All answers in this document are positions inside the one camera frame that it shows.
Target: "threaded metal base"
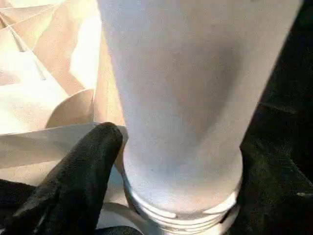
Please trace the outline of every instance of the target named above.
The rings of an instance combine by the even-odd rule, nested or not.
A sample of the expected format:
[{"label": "threaded metal base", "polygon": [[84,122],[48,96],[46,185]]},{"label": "threaded metal base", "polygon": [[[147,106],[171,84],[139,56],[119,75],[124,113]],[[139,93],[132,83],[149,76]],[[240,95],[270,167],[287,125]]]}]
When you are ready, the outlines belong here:
[{"label": "threaded metal base", "polygon": [[163,211],[149,205],[144,200],[142,200],[127,184],[127,181],[125,181],[125,194],[130,205],[132,205],[143,218],[151,221],[160,229],[170,234],[178,235],[203,233],[204,231],[207,231],[210,228],[225,221],[226,218],[230,215],[230,210],[236,204],[239,188],[240,185],[229,196],[229,198],[216,207],[204,210],[200,213],[186,215]]}]

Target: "white cylinder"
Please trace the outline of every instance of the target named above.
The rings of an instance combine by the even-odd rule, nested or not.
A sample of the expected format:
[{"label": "white cylinder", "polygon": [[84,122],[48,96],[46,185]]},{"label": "white cylinder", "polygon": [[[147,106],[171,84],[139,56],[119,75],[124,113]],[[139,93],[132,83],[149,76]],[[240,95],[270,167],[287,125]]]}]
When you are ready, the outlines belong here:
[{"label": "white cylinder", "polygon": [[139,204],[195,219],[237,191],[239,145],[300,2],[99,1]]}]

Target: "white cylindrical filter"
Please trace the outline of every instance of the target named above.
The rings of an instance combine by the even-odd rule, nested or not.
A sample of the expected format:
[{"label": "white cylindrical filter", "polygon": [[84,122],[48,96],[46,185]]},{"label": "white cylindrical filter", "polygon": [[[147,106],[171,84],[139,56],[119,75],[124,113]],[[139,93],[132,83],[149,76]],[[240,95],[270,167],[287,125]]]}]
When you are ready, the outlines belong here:
[{"label": "white cylindrical filter", "polygon": [[169,230],[224,213],[240,187],[239,145],[300,1],[98,2],[129,132],[130,198]]}]

